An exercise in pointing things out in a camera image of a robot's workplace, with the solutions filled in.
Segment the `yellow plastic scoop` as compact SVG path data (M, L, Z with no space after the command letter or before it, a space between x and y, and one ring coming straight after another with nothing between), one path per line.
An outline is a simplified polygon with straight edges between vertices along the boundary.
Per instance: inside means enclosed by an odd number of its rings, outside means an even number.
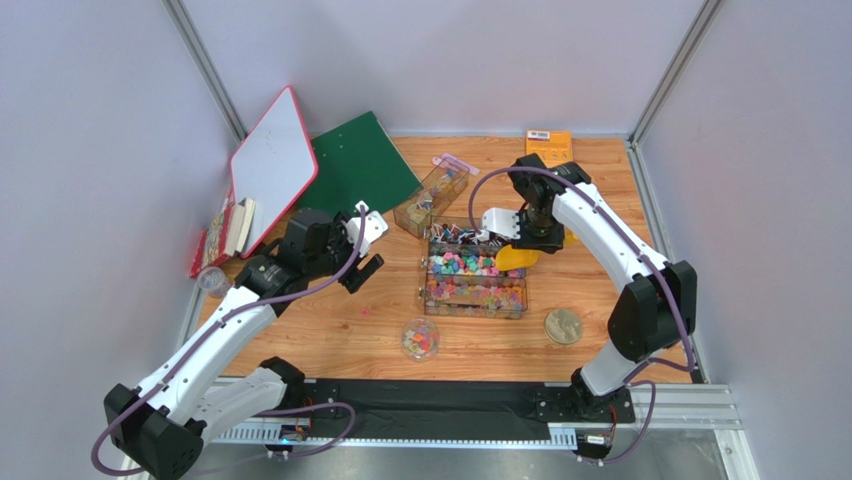
M578 240L573 232L564 227L534 227L531 231L521 229L515 238L499 233L491 233L490 237L500 244L495 266L501 272L532 267L542 254L557 253Z

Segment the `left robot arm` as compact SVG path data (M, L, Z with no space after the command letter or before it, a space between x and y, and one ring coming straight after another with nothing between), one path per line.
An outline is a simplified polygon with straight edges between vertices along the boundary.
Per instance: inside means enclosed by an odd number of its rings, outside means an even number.
M210 388L238 353L295 300L341 284L357 292L384 263L369 253L389 226L360 201L331 216L316 209L293 215L285 233L252 254L217 310L190 339L134 387L117 384L104 399L108 425L91 449L99 472L123 476L99 457L105 442L132 459L131 474L180 479L219 435L288 403L299 386L279 358L245 378Z

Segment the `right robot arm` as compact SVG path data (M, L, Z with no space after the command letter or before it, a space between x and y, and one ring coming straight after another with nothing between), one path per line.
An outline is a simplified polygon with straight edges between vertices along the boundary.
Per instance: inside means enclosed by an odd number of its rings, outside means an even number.
M491 208L479 221L482 235L511 239L520 251L553 254L567 232L592 253L618 299L607 321L608 340L571 378L583 400L603 400L650 364L690 373L696 365L697 273L643 241L609 206L575 162L548 168L536 154L502 170L521 196L516 210Z

